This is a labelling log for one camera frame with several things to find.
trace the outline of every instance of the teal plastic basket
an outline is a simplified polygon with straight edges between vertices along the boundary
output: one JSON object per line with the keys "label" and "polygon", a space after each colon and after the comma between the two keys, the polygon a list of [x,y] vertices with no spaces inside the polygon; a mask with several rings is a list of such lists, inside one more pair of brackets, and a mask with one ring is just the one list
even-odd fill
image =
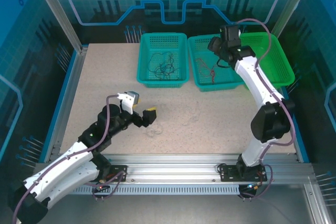
{"label": "teal plastic basket", "polygon": [[[214,36],[219,37],[220,35],[201,35],[188,39],[195,84],[201,91],[232,89],[244,84],[242,78],[232,68],[217,67],[218,57],[207,49],[210,40]],[[240,38],[243,46],[251,46],[257,58],[261,57],[268,48],[267,33],[246,33],[241,34]],[[271,40],[271,49],[261,61],[260,66],[275,88],[290,85],[295,79],[293,70],[278,39],[272,35]],[[204,64],[210,69],[214,66],[214,82],[210,75],[211,71],[205,68]],[[220,64],[223,66],[228,65],[224,61],[220,61]]]}
{"label": "teal plastic basket", "polygon": [[148,88],[180,88],[187,82],[187,36],[179,33],[142,35],[137,80]]}
{"label": "teal plastic basket", "polygon": [[[231,68],[219,68],[216,63],[218,56],[207,49],[213,35],[200,35],[190,37],[188,39],[188,47],[190,52],[191,63],[194,72],[195,84],[201,91],[215,91],[233,89],[238,85],[244,84],[242,78]],[[209,69],[214,69],[215,78],[212,82],[211,71],[204,67],[204,64]],[[228,66],[224,61],[220,61],[223,66]]]}

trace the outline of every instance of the robotic arm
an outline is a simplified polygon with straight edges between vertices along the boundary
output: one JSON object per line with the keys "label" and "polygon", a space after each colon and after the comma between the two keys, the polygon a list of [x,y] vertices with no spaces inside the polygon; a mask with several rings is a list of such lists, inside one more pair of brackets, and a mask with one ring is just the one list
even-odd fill
{"label": "robotic arm", "polygon": [[[251,131],[254,137],[247,149],[239,156],[236,164],[241,180],[253,181],[252,178],[256,173],[263,171],[260,163],[265,149],[272,142],[279,141],[290,130],[289,120],[273,95],[284,103],[291,115],[294,103],[290,100],[284,100],[259,65],[255,68],[256,55],[249,46],[241,45],[239,36],[238,25],[221,26],[220,38],[212,38],[208,49],[214,52],[220,60],[227,62],[240,75],[256,101],[258,112],[251,122]],[[256,71],[270,87],[272,93],[266,89]]]}
{"label": "robotic arm", "polygon": [[[111,138],[119,132],[126,130],[129,125],[147,127],[156,119],[156,110],[143,111],[143,117],[133,111],[133,106],[139,102],[139,94],[135,92],[118,93],[120,106],[109,105],[110,123],[108,133],[103,142],[89,152],[83,152],[69,158],[73,153],[86,150],[95,146],[102,138],[107,122],[107,107],[98,114],[98,120],[86,129],[78,138],[78,141],[57,160],[52,162],[44,170],[27,178],[22,182],[15,181],[11,184],[8,196],[9,206],[15,210],[27,190],[35,183],[40,175],[48,170],[48,173],[30,191],[24,199],[17,217],[24,224],[36,224],[47,214],[56,202],[62,197],[90,181],[106,181],[113,175],[120,174],[114,181],[125,181],[126,166],[112,166],[110,162],[100,154],[111,144]],[[55,165],[62,158],[63,162]]]}

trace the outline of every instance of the black wire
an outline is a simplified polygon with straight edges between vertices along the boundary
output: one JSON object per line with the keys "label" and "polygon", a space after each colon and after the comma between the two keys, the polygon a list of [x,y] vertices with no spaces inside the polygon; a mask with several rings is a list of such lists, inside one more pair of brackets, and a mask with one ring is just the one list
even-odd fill
{"label": "black wire", "polygon": [[[168,60],[165,60],[164,62],[162,62],[161,64],[159,64],[154,71],[150,70],[149,65],[153,59],[153,57],[155,55],[160,55],[160,56],[164,56],[165,54],[169,54],[168,55]],[[151,59],[148,62],[148,71],[151,73],[154,73],[154,75],[160,79],[160,80],[170,80],[171,79],[171,74],[174,73],[176,70],[178,70],[179,68],[175,68],[174,67],[174,55],[171,52],[164,52],[164,53],[159,53],[156,52],[152,55]]]}
{"label": "black wire", "polygon": [[99,193],[99,192],[101,192],[101,191],[103,191],[103,190],[105,190],[105,189],[110,188],[110,186],[105,185],[105,186],[103,186],[103,188],[102,188],[101,190],[99,190],[99,191],[95,191],[95,188],[92,188],[92,196],[93,196],[96,200],[97,200],[97,199],[101,199],[101,198],[103,198],[103,199],[108,199],[108,198],[110,198],[110,197],[117,191],[117,189],[118,189],[118,187],[119,187],[119,185],[120,185],[120,182],[122,181],[122,178],[123,178],[124,174],[120,174],[120,175],[119,175],[118,183],[116,184],[116,186],[114,187],[113,191],[112,191],[109,195],[106,195],[106,196],[104,196],[104,195],[95,195],[96,193]]}
{"label": "black wire", "polygon": [[221,60],[221,59],[218,59],[218,61],[217,61],[217,66],[218,66],[218,67],[220,67],[220,68],[230,68],[230,67],[231,67],[231,66],[222,66],[222,65],[220,65],[220,64],[219,64],[220,60]]}
{"label": "black wire", "polygon": [[219,173],[219,174],[221,174],[221,173],[222,173],[222,172],[219,170],[219,167],[220,167],[220,166],[222,166],[222,165],[226,165],[226,164],[224,164],[224,163],[221,163],[221,164],[219,164],[219,165],[217,166],[217,171],[218,171],[218,173]]}

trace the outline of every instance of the purple cable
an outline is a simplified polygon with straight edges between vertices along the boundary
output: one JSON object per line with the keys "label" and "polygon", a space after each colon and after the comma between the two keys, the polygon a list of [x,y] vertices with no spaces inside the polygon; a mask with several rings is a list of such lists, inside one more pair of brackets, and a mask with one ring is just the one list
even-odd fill
{"label": "purple cable", "polygon": [[25,200],[25,198],[28,196],[28,194],[34,189],[34,187],[36,185],[38,185],[39,181],[41,181],[43,179],[44,176],[47,175],[48,172],[50,172],[54,167],[56,167],[57,165],[59,165],[60,163],[62,163],[63,161],[65,160],[68,160],[70,159],[71,157],[73,156],[76,156],[76,155],[79,155],[79,154],[82,154],[84,152],[90,152],[91,150],[97,148],[105,139],[105,137],[107,136],[107,132],[109,130],[109,125],[110,125],[110,107],[109,107],[109,99],[110,98],[113,98],[113,97],[118,97],[117,94],[114,94],[114,95],[109,95],[108,97],[106,97],[106,112],[107,112],[107,120],[106,120],[106,126],[105,126],[105,131],[104,131],[104,134],[101,138],[101,140],[95,144],[94,146],[90,147],[90,148],[87,148],[85,150],[82,150],[82,151],[79,151],[79,152],[74,152],[66,157],[63,157],[61,158],[59,161],[55,162],[54,164],[52,164],[49,168],[47,168],[35,181],[34,183],[27,189],[27,191],[23,194],[22,198],[19,200],[15,210],[14,210],[14,213],[13,213],[13,218],[12,218],[12,224],[16,224],[16,216],[17,216],[17,213],[23,203],[23,201]]}
{"label": "purple cable", "polygon": [[[121,174],[123,174],[123,173],[125,173],[125,172],[124,172],[123,170],[121,170],[121,171],[118,172],[113,178],[111,178],[111,179],[109,180],[109,182],[115,180],[116,178],[118,178],[119,175],[121,175]],[[110,198],[110,197],[117,191],[117,188],[118,188],[118,186],[119,186],[119,184],[120,184],[120,182],[121,182],[121,180],[122,180],[122,177],[123,177],[123,176],[120,176],[120,178],[119,178],[119,180],[118,180],[118,183],[116,184],[116,187],[113,189],[113,191],[112,191],[108,196],[106,196],[106,197],[101,197],[101,200]],[[92,187],[99,187],[99,186],[104,186],[104,185],[106,185],[107,183],[108,183],[108,182],[105,182],[104,184],[100,184],[100,185],[95,185],[95,184],[89,184],[89,183],[87,183],[87,184],[85,184],[85,185],[87,185],[87,186],[92,186]],[[96,200],[98,200],[98,197],[95,195],[95,193],[93,192],[93,190],[92,190],[92,196],[93,196],[93,198],[95,198]]]}
{"label": "purple cable", "polygon": [[272,143],[270,143],[269,145],[266,146],[266,148],[264,149],[264,151],[261,153],[261,156],[259,157],[260,164],[261,164],[262,166],[267,166],[267,167],[269,167],[269,169],[270,169],[270,173],[271,173],[271,175],[270,175],[270,181],[269,181],[267,187],[265,188],[265,190],[262,191],[262,193],[259,194],[258,196],[254,197],[254,198],[259,198],[260,196],[262,196],[262,195],[269,189],[269,187],[271,186],[271,183],[272,183],[272,181],[273,181],[273,169],[272,169],[272,167],[271,167],[270,165],[263,164],[263,158],[264,158],[264,156],[266,155],[267,151],[270,149],[270,147],[271,147],[272,145],[289,146],[289,145],[291,145],[292,143],[294,143],[295,138],[296,138],[296,132],[295,132],[295,126],[294,126],[293,119],[292,119],[292,117],[290,116],[290,113],[289,113],[289,111],[287,110],[286,106],[285,106],[284,103],[281,101],[281,99],[278,98],[278,97],[273,93],[272,88],[270,88],[270,87],[267,85],[266,81],[264,81],[264,79],[262,78],[262,76],[261,76],[261,74],[260,74],[260,72],[259,72],[259,70],[258,70],[258,66],[259,66],[260,62],[265,58],[265,56],[268,54],[268,52],[269,52],[270,49],[271,49],[271,45],[272,45],[271,33],[270,33],[270,31],[268,30],[267,26],[266,26],[263,22],[261,22],[261,21],[255,19],[255,18],[244,18],[244,19],[238,21],[237,24],[242,23],[242,22],[246,22],[246,21],[256,22],[256,23],[260,24],[260,25],[265,29],[265,31],[267,32],[267,36],[268,36],[268,48],[267,48],[267,50],[265,51],[265,53],[264,53],[259,59],[257,59],[256,65],[255,65],[256,74],[257,74],[258,78],[260,79],[260,81],[262,82],[262,84],[263,84],[263,85],[265,86],[265,88],[267,89],[267,91],[270,92],[270,94],[272,95],[272,97],[273,97],[273,98],[280,104],[280,106],[281,106],[282,109],[284,110],[284,112],[285,112],[285,114],[286,114],[286,116],[287,116],[287,118],[288,118],[290,127],[291,127],[291,129],[292,129],[292,131],[291,131],[291,140],[290,140],[288,143],[284,143],[284,144],[282,144],[282,143],[272,142]]}
{"label": "purple cable", "polygon": [[85,183],[84,185],[92,186],[92,187],[105,186],[105,185],[108,185],[109,183],[111,183],[112,181],[114,181],[115,178],[117,178],[121,173],[126,174],[123,170],[121,170],[121,171],[118,172],[113,178],[111,178],[109,181],[106,181],[106,182],[103,183],[103,184],[96,185],[96,184]]}

